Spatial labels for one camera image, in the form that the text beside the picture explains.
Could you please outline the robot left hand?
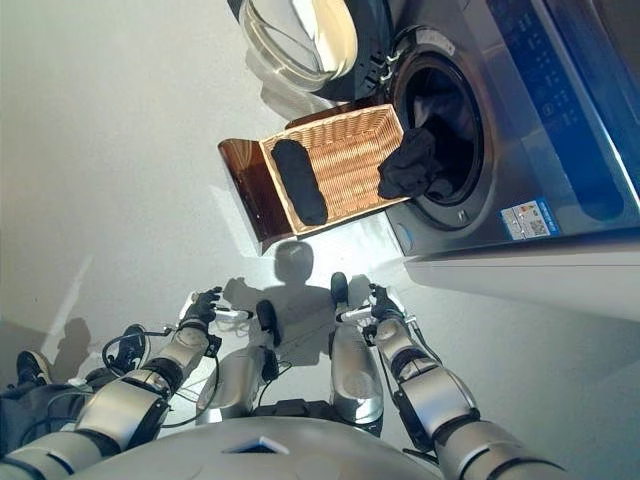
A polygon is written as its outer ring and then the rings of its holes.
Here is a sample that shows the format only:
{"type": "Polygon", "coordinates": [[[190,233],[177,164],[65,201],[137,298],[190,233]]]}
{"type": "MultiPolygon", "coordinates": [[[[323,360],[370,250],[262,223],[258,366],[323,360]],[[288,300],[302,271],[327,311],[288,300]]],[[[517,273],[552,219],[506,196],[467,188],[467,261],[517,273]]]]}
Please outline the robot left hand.
{"type": "Polygon", "coordinates": [[[188,323],[200,322],[209,326],[214,322],[239,323],[251,320],[254,313],[248,310],[220,306],[223,296],[222,287],[213,287],[202,292],[192,292],[178,316],[179,327],[188,323]]]}

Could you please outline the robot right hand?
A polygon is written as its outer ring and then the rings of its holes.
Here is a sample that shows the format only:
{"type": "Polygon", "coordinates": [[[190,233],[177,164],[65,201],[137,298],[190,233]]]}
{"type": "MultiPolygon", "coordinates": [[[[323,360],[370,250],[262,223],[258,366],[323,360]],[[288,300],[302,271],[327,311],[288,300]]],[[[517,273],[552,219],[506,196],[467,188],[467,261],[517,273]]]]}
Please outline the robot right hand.
{"type": "Polygon", "coordinates": [[[376,283],[370,283],[368,287],[369,295],[366,301],[359,307],[336,313],[337,322],[376,324],[388,318],[403,319],[406,316],[406,309],[392,287],[384,287],[376,283]]]}

